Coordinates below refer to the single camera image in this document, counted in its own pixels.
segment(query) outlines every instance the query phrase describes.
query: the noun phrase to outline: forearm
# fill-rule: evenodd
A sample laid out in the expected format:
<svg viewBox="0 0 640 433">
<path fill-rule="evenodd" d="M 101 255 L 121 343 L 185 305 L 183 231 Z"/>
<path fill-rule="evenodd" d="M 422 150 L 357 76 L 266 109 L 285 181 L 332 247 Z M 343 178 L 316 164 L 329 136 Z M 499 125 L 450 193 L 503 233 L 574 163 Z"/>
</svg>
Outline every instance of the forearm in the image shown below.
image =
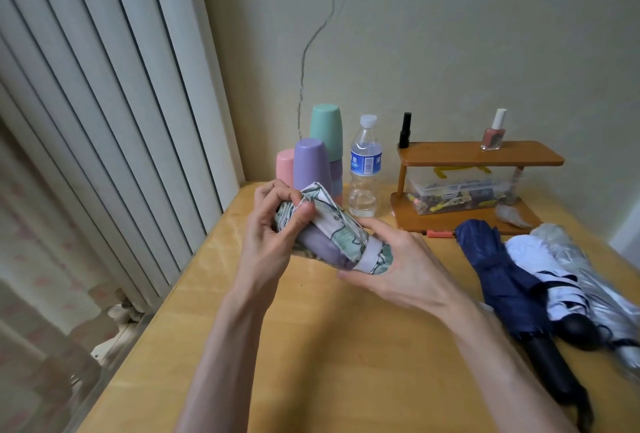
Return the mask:
<svg viewBox="0 0 640 433">
<path fill-rule="evenodd" d="M 266 308 L 235 290 L 222 300 L 176 433 L 246 431 Z"/>
<path fill-rule="evenodd" d="M 461 299 L 444 313 L 442 320 L 454 334 L 499 431 L 576 431 L 518 355 L 492 313 L 471 299 Z"/>
</svg>

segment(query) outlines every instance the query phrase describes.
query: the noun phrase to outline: white bottle cap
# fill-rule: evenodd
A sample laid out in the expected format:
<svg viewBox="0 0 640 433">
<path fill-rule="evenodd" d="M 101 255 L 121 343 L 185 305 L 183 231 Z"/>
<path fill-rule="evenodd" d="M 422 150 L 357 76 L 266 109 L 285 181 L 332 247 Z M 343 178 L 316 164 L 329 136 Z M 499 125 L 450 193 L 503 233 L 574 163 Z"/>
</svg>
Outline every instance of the white bottle cap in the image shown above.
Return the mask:
<svg viewBox="0 0 640 433">
<path fill-rule="evenodd" d="M 497 111 L 495 112 L 495 118 L 493 118 L 493 124 L 491 125 L 493 130 L 500 130 L 502 128 L 505 113 L 507 113 L 507 108 L 497 109 Z"/>
<path fill-rule="evenodd" d="M 360 117 L 360 126 L 366 129 L 372 129 L 376 126 L 378 117 L 376 115 L 362 115 Z"/>
</svg>

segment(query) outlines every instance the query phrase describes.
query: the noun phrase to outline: wooden shelf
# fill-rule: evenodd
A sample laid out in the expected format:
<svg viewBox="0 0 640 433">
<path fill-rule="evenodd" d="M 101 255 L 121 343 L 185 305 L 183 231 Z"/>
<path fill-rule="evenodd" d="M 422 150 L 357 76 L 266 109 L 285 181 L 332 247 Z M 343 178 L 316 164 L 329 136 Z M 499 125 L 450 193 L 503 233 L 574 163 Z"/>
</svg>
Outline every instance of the wooden shelf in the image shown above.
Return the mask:
<svg viewBox="0 0 640 433">
<path fill-rule="evenodd" d="M 557 167 L 564 159 L 546 145 L 530 140 L 506 141 L 500 150 L 484 152 L 480 142 L 415 142 L 399 148 L 406 167 L 494 166 Z"/>
<path fill-rule="evenodd" d="M 518 199 L 515 208 L 520 212 L 520 217 L 533 227 L 538 227 L 542 224 L 540 218 L 521 199 Z M 396 216 L 397 226 L 412 233 L 453 231 L 467 219 L 485 220 L 489 223 L 489 226 L 497 227 L 501 235 L 529 234 L 529 231 L 531 231 L 530 229 L 520 229 L 508 222 L 498 220 L 495 217 L 495 207 L 421 216 L 415 211 L 406 196 L 398 196 L 397 193 L 393 193 L 391 194 L 391 209 Z"/>
</svg>

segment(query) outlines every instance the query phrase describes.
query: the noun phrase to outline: silver umbrella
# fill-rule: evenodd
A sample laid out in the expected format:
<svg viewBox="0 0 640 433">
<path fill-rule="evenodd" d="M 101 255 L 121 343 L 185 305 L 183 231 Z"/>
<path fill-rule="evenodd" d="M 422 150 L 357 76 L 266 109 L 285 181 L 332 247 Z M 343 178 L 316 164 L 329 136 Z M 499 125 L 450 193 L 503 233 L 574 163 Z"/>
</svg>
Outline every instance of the silver umbrella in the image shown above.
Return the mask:
<svg viewBox="0 0 640 433">
<path fill-rule="evenodd" d="M 587 294 L 591 305 L 591 319 L 603 325 L 604 339 L 629 372 L 629 378 L 640 381 L 640 308 L 620 295 L 612 284 L 593 269 L 587 256 L 562 226 L 542 224 L 531 234 L 545 240 L 554 258 L 578 277 L 578 284 Z"/>
</svg>

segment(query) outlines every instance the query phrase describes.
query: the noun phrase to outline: bottle label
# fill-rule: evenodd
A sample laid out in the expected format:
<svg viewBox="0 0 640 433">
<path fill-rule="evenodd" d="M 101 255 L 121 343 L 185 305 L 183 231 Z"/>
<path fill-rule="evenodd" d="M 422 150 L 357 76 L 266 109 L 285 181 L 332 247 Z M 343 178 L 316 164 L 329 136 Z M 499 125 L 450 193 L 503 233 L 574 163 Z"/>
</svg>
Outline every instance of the bottle label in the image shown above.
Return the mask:
<svg viewBox="0 0 640 433">
<path fill-rule="evenodd" d="M 351 172 L 357 175 L 373 175 L 380 172 L 382 152 L 377 155 L 358 155 L 351 152 Z"/>
</svg>

